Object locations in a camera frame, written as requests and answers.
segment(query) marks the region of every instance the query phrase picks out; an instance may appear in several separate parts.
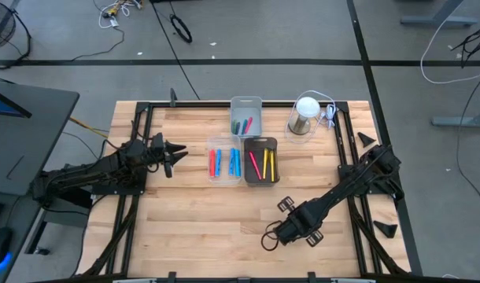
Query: yellow marker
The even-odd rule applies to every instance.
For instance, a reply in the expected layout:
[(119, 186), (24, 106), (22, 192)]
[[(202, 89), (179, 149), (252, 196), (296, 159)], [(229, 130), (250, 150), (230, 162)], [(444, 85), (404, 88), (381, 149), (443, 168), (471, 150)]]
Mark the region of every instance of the yellow marker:
[(273, 150), (270, 151), (270, 165), (271, 165), (271, 182), (274, 182), (275, 181), (275, 162), (274, 162), (274, 152)]
[(263, 179), (266, 179), (266, 163), (268, 162), (268, 149), (264, 149), (263, 157)]

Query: gray floor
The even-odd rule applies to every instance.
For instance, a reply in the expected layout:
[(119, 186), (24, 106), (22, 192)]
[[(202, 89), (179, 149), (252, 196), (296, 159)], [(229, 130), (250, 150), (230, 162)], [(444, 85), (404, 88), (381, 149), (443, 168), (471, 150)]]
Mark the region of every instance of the gray floor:
[[(110, 4), (97, 0), (99, 6)], [(434, 28), (404, 27), (404, 14), (431, 14), (442, 1), (356, 0), (364, 40), (372, 60), (418, 60)], [(346, 2), (342, 0), (204, 0), (174, 2), (176, 12), (193, 32), (182, 42), (170, 32), (180, 58), (314, 58), (360, 59)], [(168, 14), (168, 3), (157, 4)], [(98, 27), (91, 0), (21, 0), (18, 12), (34, 39), (32, 60), (65, 60), (108, 49), (120, 34)], [(480, 1), (465, 1), (457, 13), (480, 20)], [(154, 11), (146, 6), (119, 17), (125, 43), (113, 52), (89, 59), (172, 59)], [(172, 31), (164, 21), (167, 31)], [(471, 29), (443, 30), (427, 55), (429, 60), (456, 60), (454, 46)], [(18, 28), (11, 42), (24, 48)], [(17, 55), (11, 46), (0, 59)], [(184, 66), (202, 99), (257, 95), (294, 99), (307, 89), (336, 99), (370, 100), (362, 67), (309, 65)], [(432, 85), (417, 67), (373, 68), (387, 127), (396, 154), (403, 161), (401, 179), (425, 275), (480, 279), (480, 200), (456, 169), (456, 130), (432, 127), (434, 115), (459, 115), (477, 81)], [(454, 79), (480, 68), (427, 68), (432, 79)], [(173, 87), (179, 99), (195, 99), (178, 66), (17, 67), (0, 72), (17, 83), (74, 90), (81, 94), (74, 117), (109, 128), (117, 100), (167, 99)], [(480, 111), (480, 91), (469, 108)], [(101, 139), (69, 124), (95, 150)], [(480, 189), (480, 130), (463, 130), (461, 164)], [(77, 140), (62, 136), (46, 169), (94, 158)], [(8, 282), (67, 277), (79, 257), (82, 230), (51, 226), (40, 245), (52, 255), (22, 255)]]

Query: wooden table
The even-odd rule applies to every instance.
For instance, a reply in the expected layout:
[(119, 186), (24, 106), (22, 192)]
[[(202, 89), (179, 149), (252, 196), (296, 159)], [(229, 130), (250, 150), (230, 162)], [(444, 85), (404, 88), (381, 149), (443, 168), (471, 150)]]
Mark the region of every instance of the wooden table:
[[(113, 143), (129, 139), (135, 104), (117, 102), (109, 133)], [(377, 139), (368, 102), (349, 101), (349, 108), (355, 135), (360, 131)], [(129, 277), (167, 277), (170, 271), (178, 277), (306, 277), (309, 271), (317, 277), (359, 276), (346, 201), (326, 217), (320, 229), (324, 239), (316, 247), (301, 240), (266, 252), (260, 245), (266, 225), (286, 218), (276, 207), (282, 198), (291, 196), (299, 204), (322, 196), (338, 183), (334, 131), (321, 127), (309, 142), (293, 144), (283, 132), (289, 114), (290, 108), (263, 109), (263, 136), (279, 143), (281, 179), (272, 188), (249, 188), (243, 180), (237, 186), (218, 187), (207, 179), (205, 143), (210, 136), (228, 135), (227, 108), (157, 108), (153, 112), (151, 135), (162, 132), (170, 142), (187, 145), (189, 155), (175, 165), (173, 178), (166, 178), (163, 170), (148, 175), (138, 208)], [(361, 155), (371, 146), (357, 150)], [(346, 140), (345, 148), (351, 164)], [(374, 220), (399, 223), (388, 196), (367, 198)], [(118, 196), (108, 196), (91, 212), (79, 273), (91, 266), (110, 240), (117, 200)], [(375, 228), (375, 234), (397, 264), (409, 270), (402, 233), (398, 230), (394, 239), (387, 239)], [(365, 238), (363, 245), (372, 272)], [(120, 254), (115, 270), (119, 270)]]

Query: blue light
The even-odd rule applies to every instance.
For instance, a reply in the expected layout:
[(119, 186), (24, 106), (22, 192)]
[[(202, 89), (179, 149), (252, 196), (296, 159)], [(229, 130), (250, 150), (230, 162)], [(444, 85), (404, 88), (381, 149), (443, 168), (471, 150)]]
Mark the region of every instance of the blue light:
[(11, 261), (11, 253), (8, 252), (6, 257), (0, 263), (0, 271), (4, 270), (9, 265), (10, 261)]

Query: red marker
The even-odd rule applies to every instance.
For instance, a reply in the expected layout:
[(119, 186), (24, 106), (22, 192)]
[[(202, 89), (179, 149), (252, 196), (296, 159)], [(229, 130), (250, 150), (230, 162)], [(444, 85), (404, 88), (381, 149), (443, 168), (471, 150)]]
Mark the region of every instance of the red marker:
[(259, 169), (257, 168), (256, 157), (254, 157), (253, 152), (249, 152), (250, 160), (253, 162), (254, 169), (256, 169), (257, 177), (261, 180), (261, 174), (259, 173)]
[(211, 150), (209, 153), (209, 169), (210, 169), (210, 177), (216, 176), (216, 152)]
[(246, 134), (247, 132), (249, 131), (249, 128), (250, 128), (250, 124), (253, 123), (253, 117), (250, 117), (249, 118), (249, 121), (247, 121), (247, 127), (246, 127)]

